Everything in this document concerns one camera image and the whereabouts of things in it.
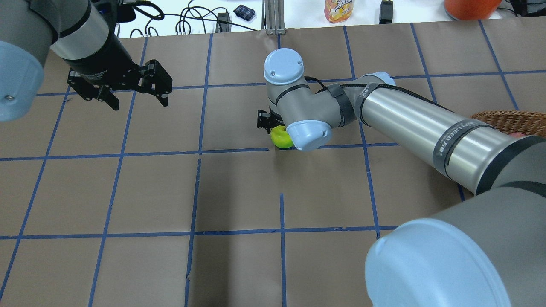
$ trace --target wicker basket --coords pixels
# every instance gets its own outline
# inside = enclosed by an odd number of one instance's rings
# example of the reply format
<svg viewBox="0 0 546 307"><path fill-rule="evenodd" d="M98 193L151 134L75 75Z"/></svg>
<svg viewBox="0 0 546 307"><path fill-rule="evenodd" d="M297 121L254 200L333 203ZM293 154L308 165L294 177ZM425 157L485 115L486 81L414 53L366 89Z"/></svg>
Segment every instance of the wicker basket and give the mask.
<svg viewBox="0 0 546 307"><path fill-rule="evenodd" d="M503 133L519 132L546 138L546 114L527 111L483 111L471 116Z"/></svg>

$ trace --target green fruit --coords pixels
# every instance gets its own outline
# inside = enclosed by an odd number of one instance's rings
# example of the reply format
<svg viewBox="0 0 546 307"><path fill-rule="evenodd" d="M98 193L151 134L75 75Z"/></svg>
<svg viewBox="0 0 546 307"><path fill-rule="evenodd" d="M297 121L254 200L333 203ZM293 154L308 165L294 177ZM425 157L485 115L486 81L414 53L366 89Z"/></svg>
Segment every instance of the green fruit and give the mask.
<svg viewBox="0 0 546 307"><path fill-rule="evenodd" d="M271 129L271 141L279 148L290 148L294 146L290 135L286 132L285 126L277 126Z"/></svg>

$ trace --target yellow snack package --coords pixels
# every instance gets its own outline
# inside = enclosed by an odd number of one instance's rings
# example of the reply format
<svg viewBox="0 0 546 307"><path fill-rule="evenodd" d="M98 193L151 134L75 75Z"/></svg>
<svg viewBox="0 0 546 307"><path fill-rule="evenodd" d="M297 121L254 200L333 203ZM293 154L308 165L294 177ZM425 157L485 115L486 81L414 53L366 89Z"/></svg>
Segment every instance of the yellow snack package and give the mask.
<svg viewBox="0 0 546 307"><path fill-rule="evenodd" d="M353 12L354 0L326 0L324 16L331 23L347 20Z"/></svg>

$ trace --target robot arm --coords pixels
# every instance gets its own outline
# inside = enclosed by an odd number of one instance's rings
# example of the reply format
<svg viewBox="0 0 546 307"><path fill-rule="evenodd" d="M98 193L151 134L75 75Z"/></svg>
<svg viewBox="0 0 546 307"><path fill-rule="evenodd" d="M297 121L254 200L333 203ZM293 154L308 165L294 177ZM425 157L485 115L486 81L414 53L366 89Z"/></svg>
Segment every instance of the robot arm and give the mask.
<svg viewBox="0 0 546 307"><path fill-rule="evenodd" d="M136 90L168 104L172 78L156 60L133 62L114 35L117 0L0 0L0 121L24 116L43 80L49 48L70 66L68 84L114 110L112 90Z"/></svg>
<svg viewBox="0 0 546 307"><path fill-rule="evenodd" d="M267 57L270 113L258 111L258 128L284 125L309 151L359 119L477 195L372 246L365 274L374 306L546 302L546 139L503 134L394 86L386 73L313 94L303 72L294 50Z"/></svg>

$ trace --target blue tape grid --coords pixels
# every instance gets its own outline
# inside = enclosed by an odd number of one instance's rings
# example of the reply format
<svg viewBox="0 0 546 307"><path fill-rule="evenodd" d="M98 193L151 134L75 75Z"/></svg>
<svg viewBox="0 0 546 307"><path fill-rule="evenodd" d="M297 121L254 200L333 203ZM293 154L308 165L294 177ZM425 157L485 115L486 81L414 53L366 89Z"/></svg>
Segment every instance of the blue tape grid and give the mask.
<svg viewBox="0 0 546 307"><path fill-rule="evenodd" d="M510 99L514 105L514 108L517 110L519 109L513 94L510 90L510 87L508 86L508 82L506 81L505 75L511 75L511 74L536 74L536 73L546 73L546 70L522 70L522 71L511 71L511 72L504 72L499 64L499 61L497 59L497 56L493 50L492 44L489 40L489 37L487 36L487 33L485 31L485 28L481 21L478 22L480 25L480 28L482 30L482 33L484 35L484 39L487 42L487 45L491 51L491 54L494 58L495 64L497 66L498 72L489 72L489 73L462 73L462 74L429 74L428 69L426 67L426 63L424 60L423 53L421 51L421 47L419 44L419 39L417 37L417 33L415 31L415 28L413 24L411 23L411 29L414 36L414 39L416 41L416 46L419 52L419 56L423 65L424 75L405 75L405 76L393 76L394 79L412 79L412 78L426 78L427 82L429 84L429 88L433 97L433 100L436 102L436 97L434 93L434 89L432 87L431 78L445 78L445 77L460 77L460 76L487 76L487 75L500 75L503 83L506 87L506 90L510 96ZM354 71L354 64L352 59L352 53L351 53L351 46L349 43L349 37L347 34L347 29L345 26L343 26L343 33L345 35L346 45L347 45L347 52L349 57L349 64L351 65L351 78L345 78L345 79L331 79L331 80L323 80L324 82L344 82L344 81L350 81L355 79L355 71ZM142 52L142 56L140 59L140 64L142 65L144 61L144 56L146 52L147 47L147 38L144 42L144 48ZM277 36L277 47L281 47L281 37ZM120 172L121 172L121 166L123 162L124 157L131 157L131 156L155 156L155 155L194 155L194 154L215 154L215 153L222 153L222 152L249 152L249 151L268 151L268 148L248 148L248 149L226 149L226 150L203 150L202 147L202 141L203 141L203 127L204 127L204 120L205 120L205 110L206 110L206 94L208 88L218 88L218 87L240 87L240 86L263 86L265 85L264 82L256 82L256 83L244 83L244 84L223 84L223 85L209 85L208 84L208 76L209 76L209 70L210 70L210 56L211 56L211 49L212 49L212 34L210 35L209 39L209 50L208 50L208 56L207 56L207 69L206 69L206 75L205 75L205 84L202 86L178 86L173 87L173 90L184 90L188 88L202 88L204 89L204 97L203 97L203 107L201 110L201 123L200 123L200 135L199 135L199 150L198 151L185 151L185 152L141 152L141 153L125 153L125 144L127 141L127 134L129 131L129 125L130 125L130 118L132 115L132 110L134 106L134 100L135 100L135 92L133 92L133 97L131 100L131 105L129 108L129 114L127 118L127 124L126 124L126 130L123 138L122 143L122 150L119 154L111 153L111 154L102 154L102 155L74 155L74 156L50 156L51 147L58 129L58 125L65 107L66 100L68 99L68 96L75 95L75 92L70 92L70 87L67 88L67 91L65 93L40 93L37 96L63 96L63 103L61 105L61 108L58 113L57 121L55 123L55 127L53 130L53 133L50 138L50 142L48 144L48 149L46 151L45 156L43 157L13 157L13 158L0 158L0 161L31 161L31 160L41 160L42 165L40 168L40 172L38 174L38 178L36 180L34 190L31 196L31 199L29 201L29 205L27 208L27 211L25 213L25 217L23 219L23 223L21 225L20 231L18 235L15 236L0 236L0 240L15 240L15 247L14 251L11 255L10 262L8 265L8 269L6 271L4 280L2 282L2 288L0 289L0 300L3 297L5 287L7 285L9 275L11 272L11 269L13 267L13 263L15 261L15 257L17 255L17 251L19 249L19 245L21 240L28 240L28 239L74 239L74 238L101 238L101 245L99 249L99 254L97 257L97 265L94 272L93 277L93 284L92 289L90 293L90 299L89 299L89 306L92 306L93 304L93 297L94 297L94 290L96 288L96 282L98 279L98 273L100 269L100 262L102 259L102 254L104 251L104 244L106 238L135 238L135 237L172 237L172 236L188 236L190 237L190 244L188 249L188 266L187 266L187 276L186 276L186 288L185 288L185 294L186 294L186 301L185 306L187 306L188 303L188 295L189 295L189 274L191 272L191 266L192 266L192 254L193 254L193 240L194 237L197 235L241 235L241 234L259 234L259 233L280 233L281 234L281 270L282 270L282 304L283 307L286 306L286 252L285 252L285 244L284 244L284 235L286 233L292 233L292 232L337 232L337 231L375 231L377 237L380 236L381 230L392 230L395 229L397 226L380 226L379 220L377 217L377 208L375 205L375 195L373 193L373 180L372 180L372 174L370 171L370 165L369 165L369 157L367 153L368 147L375 147L375 146L397 146L396 143L377 143L377 144L368 144L365 139L365 134L362 129L362 125L360 124L360 132L361 132L361 138L362 138L362 144L346 144L346 145L327 145L322 146L322 149L334 149L334 148L352 148L352 147L362 147L364 150L364 159L366 164L366 174L368 178L369 183L369 189L370 189L370 196L371 196L371 202L372 202L372 212L373 212L373 218L374 218L374 226L363 226L363 227L313 227L313 228L285 228L284 226L284 195L281 194L280 196L280 210L281 210L281 227L280 228L270 228L270 229L246 229L246 230L239 230L239 231L195 231L195 218L197 214L197 198L198 198L198 192L199 192L199 177L200 177L200 168L201 168L201 159L198 160L198 166L197 166L197 174L196 174L196 180L195 180L195 191L194 191L194 205L193 205L193 212L192 212L192 228L189 232L159 232L159 233L108 233L108 224L110 220L111 215L111 209L112 204L114 202L115 193L117 189L117 183L119 180ZM112 188L112 194L111 194L111 200L109 204L109 210L106 217L105 225L104 225L104 231L102 234L58 234L58 235L23 235L26 223L28 221L28 217L32 208L32 204L34 202L36 192L38 190L40 180L42 177L42 174L44 172L46 163L48 160L61 160L61 159L86 159L86 158L109 158L109 157L117 157L119 158L118 168L116 172L115 182L114 186ZM458 190L460 193L461 200L464 200L464 193L462 190L462 187L458 185Z"/></svg>

